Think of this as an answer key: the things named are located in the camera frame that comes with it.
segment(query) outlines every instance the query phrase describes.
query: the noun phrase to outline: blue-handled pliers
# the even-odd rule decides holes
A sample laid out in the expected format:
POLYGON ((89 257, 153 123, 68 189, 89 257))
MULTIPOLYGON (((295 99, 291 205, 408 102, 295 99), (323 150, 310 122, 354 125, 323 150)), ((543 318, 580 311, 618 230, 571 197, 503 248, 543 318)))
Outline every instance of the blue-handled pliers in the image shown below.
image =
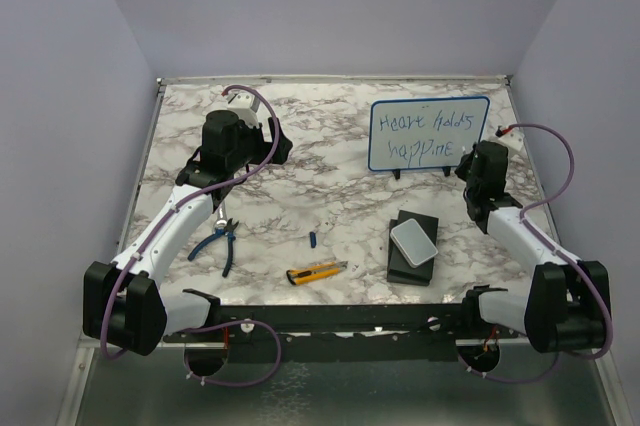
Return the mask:
POLYGON ((229 218, 229 221, 224 228, 216 229, 216 231, 211 236, 208 236, 200 241, 200 243, 195 248, 193 248, 193 251, 191 251, 187 259, 189 259, 189 261, 193 261, 200 250, 203 249, 207 244, 215 241, 218 238, 221 238, 222 236, 226 236, 227 245, 229 246, 229 255, 227 256, 227 262, 224 265, 224 269, 222 270, 222 277, 226 278, 229 275, 231 264, 233 263, 233 242, 236 240, 236 235, 233 232, 238 227, 238 224, 240 224, 238 221, 233 224, 233 218, 229 218))

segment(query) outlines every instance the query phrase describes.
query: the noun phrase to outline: small whiteboard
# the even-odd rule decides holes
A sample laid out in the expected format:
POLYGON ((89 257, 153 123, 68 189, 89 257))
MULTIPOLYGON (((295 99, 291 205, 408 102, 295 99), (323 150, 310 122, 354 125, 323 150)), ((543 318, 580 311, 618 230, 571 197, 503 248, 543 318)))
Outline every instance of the small whiteboard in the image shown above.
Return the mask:
POLYGON ((458 166, 480 141, 489 98, 398 99, 371 105, 369 169, 458 166))

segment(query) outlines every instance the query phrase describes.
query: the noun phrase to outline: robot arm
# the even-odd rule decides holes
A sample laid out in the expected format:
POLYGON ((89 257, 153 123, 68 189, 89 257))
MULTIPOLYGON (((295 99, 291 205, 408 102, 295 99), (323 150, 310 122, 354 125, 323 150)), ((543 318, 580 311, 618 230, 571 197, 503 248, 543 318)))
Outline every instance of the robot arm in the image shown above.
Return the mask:
POLYGON ((467 320, 514 329, 525 334, 539 352, 601 347, 605 339, 602 313, 558 251, 587 274, 610 311, 606 269, 597 261, 580 260, 539 228, 534 226, 538 234, 533 234, 525 227, 522 205, 504 191, 507 166, 507 148, 482 141, 463 156, 456 175, 466 182, 469 217, 532 276, 531 289, 528 296, 518 296, 486 286, 474 288, 463 301, 467 320))
MULTIPOLYGON (((223 187, 200 194, 186 204, 181 201, 203 188, 220 184, 248 164, 265 160, 272 143, 264 140, 256 111, 259 101, 248 93, 229 99, 226 110, 212 111, 202 128, 202 145, 187 161, 176 179, 169 199, 143 233, 109 264, 94 262, 84 277, 83 331, 100 338, 107 299, 130 258, 138 257, 122 283, 108 325, 110 344, 147 355, 164 335, 202 326, 211 305, 219 301, 194 290, 178 295, 160 294, 169 266, 189 237, 222 204, 231 191, 223 187), (174 210, 155 231, 161 218, 174 210), (136 251, 146 243, 144 255, 136 251)), ((269 118, 274 136, 274 122, 269 118)), ((284 164, 292 143, 282 131, 272 163, 284 164)))

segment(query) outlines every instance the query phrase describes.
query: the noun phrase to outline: white wall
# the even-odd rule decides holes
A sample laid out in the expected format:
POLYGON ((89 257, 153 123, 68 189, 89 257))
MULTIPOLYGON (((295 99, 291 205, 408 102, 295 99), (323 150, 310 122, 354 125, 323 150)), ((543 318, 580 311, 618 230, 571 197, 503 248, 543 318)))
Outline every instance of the white wall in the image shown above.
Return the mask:
MULTIPOLYGON (((640 0, 558 0, 514 81, 522 119, 551 125, 575 149, 576 175, 552 206, 563 243, 601 260, 611 280, 614 358, 640 424, 640 0)), ((567 160, 532 133, 547 191, 567 160)))
POLYGON ((513 73, 555 0, 117 0, 164 77, 513 73))
POLYGON ((114 0, 0 0, 0 424, 54 424, 155 94, 114 0))

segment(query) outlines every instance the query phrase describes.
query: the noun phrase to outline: marble surface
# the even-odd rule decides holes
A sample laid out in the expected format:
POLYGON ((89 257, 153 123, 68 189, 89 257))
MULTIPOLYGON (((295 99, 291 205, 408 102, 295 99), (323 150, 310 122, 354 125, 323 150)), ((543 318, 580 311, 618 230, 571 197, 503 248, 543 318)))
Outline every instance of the marble surface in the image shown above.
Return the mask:
MULTIPOLYGON (((407 172, 396 181, 367 169, 369 108, 380 99, 486 95, 485 136, 515 121, 499 84, 270 83, 254 84, 271 101, 294 148, 284 166, 269 166, 227 198, 240 221, 235 261, 221 276, 225 242, 209 245, 194 262, 190 250, 213 228, 215 216, 191 237, 174 261, 162 291, 185 288, 214 294, 224 304, 398 304, 459 301, 478 284, 526 292, 529 279, 493 239, 469 220, 463 182, 442 172, 407 172), (386 281, 389 219, 406 209, 440 218, 439 255, 428 287, 386 281), (309 232, 318 247, 311 249, 309 232), (285 271, 331 260, 348 270, 294 287, 285 271)), ((135 208, 129 242, 166 201, 178 171, 200 144, 205 115, 223 108, 222 85, 168 86, 135 208)), ((266 109, 261 108, 266 124, 266 109)), ((507 190, 526 204, 539 198, 529 161, 510 163, 507 190)), ((548 230, 543 211, 533 220, 548 230)))

